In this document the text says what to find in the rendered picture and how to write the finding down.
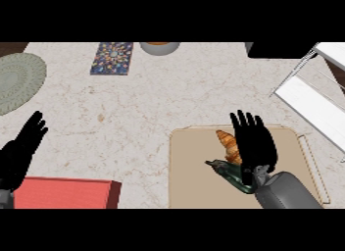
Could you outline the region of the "white tiered shelf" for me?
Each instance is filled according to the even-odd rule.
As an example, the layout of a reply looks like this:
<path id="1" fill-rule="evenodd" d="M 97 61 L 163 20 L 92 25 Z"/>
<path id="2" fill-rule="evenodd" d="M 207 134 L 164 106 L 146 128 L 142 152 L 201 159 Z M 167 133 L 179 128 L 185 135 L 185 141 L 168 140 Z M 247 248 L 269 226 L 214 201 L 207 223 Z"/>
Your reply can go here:
<path id="1" fill-rule="evenodd" d="M 272 94 L 345 154 L 345 108 L 300 75 L 300 70 L 315 55 L 345 71 L 345 42 L 318 42 L 272 90 Z"/>

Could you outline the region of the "dark green vegetable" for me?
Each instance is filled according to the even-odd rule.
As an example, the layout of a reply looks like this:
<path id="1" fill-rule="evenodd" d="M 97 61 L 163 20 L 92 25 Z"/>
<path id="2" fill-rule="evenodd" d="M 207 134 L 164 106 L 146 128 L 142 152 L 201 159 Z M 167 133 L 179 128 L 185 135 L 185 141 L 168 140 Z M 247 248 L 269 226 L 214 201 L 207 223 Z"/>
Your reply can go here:
<path id="1" fill-rule="evenodd" d="M 225 181 L 238 189 L 244 194 L 253 194 L 257 188 L 256 182 L 251 185 L 244 185 L 241 182 L 241 166 L 226 161 L 214 160 L 205 161 L 214 173 L 225 179 Z"/>

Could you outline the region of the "round grey-green placemat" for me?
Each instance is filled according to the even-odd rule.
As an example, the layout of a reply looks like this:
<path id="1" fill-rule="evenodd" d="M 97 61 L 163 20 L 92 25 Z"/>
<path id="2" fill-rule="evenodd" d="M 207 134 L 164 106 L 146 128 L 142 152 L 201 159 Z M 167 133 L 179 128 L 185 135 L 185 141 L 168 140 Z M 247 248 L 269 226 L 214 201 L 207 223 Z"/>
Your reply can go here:
<path id="1" fill-rule="evenodd" d="M 46 78 L 46 63 L 31 53 L 0 57 L 0 116 L 15 111 L 34 97 Z"/>

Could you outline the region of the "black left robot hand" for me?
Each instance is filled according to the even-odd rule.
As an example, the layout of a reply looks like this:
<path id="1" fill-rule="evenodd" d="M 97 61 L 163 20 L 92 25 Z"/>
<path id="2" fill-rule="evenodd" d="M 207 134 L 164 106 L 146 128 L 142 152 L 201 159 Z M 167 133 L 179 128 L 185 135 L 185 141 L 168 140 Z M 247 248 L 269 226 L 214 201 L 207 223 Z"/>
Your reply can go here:
<path id="1" fill-rule="evenodd" d="M 0 189 L 15 191 L 19 188 L 46 132 L 41 112 L 35 111 L 16 138 L 0 149 Z"/>

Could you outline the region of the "golden brown croissant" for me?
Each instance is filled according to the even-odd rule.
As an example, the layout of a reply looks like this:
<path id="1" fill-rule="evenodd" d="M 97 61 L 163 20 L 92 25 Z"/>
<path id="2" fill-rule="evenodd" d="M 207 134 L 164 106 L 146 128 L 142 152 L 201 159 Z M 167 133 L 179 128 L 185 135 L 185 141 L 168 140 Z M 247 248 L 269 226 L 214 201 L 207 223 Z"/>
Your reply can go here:
<path id="1" fill-rule="evenodd" d="M 225 131 L 217 130 L 216 135 L 220 141 L 220 144 L 225 147 L 226 151 L 226 160 L 229 163 L 239 165 L 241 164 L 241 154 L 239 148 L 236 144 L 236 138 Z"/>

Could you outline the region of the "grey bowl with orange contents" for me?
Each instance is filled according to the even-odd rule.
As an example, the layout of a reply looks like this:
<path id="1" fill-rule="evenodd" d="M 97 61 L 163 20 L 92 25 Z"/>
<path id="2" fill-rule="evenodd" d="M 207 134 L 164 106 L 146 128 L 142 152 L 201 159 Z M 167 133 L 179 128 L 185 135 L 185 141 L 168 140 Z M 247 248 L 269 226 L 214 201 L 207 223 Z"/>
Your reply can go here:
<path id="1" fill-rule="evenodd" d="M 148 42 L 140 43 L 140 48 L 152 56 L 168 55 L 177 49 L 177 46 L 179 46 L 177 42 L 168 42 L 164 44 L 155 44 Z"/>

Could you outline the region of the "red box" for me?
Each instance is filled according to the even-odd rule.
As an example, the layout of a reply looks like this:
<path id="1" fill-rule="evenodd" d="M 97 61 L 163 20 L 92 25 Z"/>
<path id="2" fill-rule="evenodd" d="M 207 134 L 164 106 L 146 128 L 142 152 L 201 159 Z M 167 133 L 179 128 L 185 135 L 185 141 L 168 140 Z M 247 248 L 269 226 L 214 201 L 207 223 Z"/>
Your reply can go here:
<path id="1" fill-rule="evenodd" d="M 121 183 L 28 176 L 13 192 L 15 209 L 115 209 Z"/>

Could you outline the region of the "beige tray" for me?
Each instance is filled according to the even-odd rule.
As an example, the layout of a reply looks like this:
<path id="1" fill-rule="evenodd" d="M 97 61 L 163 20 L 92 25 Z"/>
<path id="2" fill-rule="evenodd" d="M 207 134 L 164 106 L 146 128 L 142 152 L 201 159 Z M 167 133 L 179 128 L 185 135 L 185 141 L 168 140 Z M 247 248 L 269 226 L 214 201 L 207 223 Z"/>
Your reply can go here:
<path id="1" fill-rule="evenodd" d="M 288 127 L 270 125 L 278 162 L 275 173 L 290 172 L 315 200 L 330 203 L 327 190 L 310 153 L 307 139 Z M 225 147 L 216 131 L 233 132 L 229 125 L 176 129 L 170 138 L 168 207 L 194 209 L 259 209 L 254 196 L 244 194 L 214 173 L 205 161 L 225 159 Z"/>

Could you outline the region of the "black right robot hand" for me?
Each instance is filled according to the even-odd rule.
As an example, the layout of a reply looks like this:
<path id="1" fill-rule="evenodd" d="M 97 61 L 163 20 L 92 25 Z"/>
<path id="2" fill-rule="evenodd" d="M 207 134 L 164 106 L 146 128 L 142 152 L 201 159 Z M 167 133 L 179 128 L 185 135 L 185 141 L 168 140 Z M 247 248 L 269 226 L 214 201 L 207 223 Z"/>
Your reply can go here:
<path id="1" fill-rule="evenodd" d="M 263 125 L 262 118 L 238 111 L 231 114 L 235 138 L 241 155 L 241 182 L 251 185 L 253 170 L 266 166 L 272 173 L 278 161 L 278 153 L 272 135 Z"/>

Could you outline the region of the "colourful patterned box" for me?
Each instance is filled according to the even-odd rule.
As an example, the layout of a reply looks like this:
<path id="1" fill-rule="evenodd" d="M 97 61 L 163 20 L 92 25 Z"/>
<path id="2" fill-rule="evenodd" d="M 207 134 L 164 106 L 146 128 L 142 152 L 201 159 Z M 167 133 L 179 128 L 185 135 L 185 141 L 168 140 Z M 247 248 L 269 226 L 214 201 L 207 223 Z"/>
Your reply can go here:
<path id="1" fill-rule="evenodd" d="M 92 75 L 127 75 L 133 51 L 131 42 L 102 42 L 92 63 Z"/>

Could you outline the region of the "black appliance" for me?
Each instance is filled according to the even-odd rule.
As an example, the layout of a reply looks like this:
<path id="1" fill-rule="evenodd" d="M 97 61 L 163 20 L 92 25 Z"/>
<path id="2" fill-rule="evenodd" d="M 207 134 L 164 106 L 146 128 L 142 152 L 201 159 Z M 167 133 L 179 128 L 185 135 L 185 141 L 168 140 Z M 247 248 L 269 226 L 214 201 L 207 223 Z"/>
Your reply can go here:
<path id="1" fill-rule="evenodd" d="M 247 57 L 251 59 L 301 59 L 315 42 L 247 42 Z"/>

